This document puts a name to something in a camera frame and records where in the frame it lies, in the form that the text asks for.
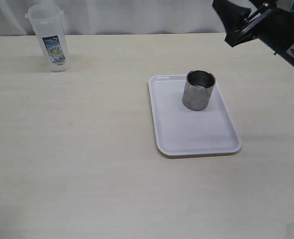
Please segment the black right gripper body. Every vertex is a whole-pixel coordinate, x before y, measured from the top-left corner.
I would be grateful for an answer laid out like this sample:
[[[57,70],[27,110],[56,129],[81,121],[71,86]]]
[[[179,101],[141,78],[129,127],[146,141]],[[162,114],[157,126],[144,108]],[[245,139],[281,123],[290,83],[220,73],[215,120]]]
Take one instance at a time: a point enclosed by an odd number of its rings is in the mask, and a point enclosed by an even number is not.
[[[252,0],[245,25],[226,34],[232,47],[253,39],[260,39],[275,53],[294,57],[294,0]]]

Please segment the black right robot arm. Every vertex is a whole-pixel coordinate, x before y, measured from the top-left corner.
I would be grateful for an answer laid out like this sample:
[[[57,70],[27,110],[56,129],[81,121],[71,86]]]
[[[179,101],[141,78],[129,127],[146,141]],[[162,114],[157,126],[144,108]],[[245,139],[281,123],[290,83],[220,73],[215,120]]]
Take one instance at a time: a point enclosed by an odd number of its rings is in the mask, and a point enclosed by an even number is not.
[[[294,67],[294,0],[253,0],[251,4],[256,11],[229,0],[213,1],[225,28],[225,42],[235,47],[260,39]]]

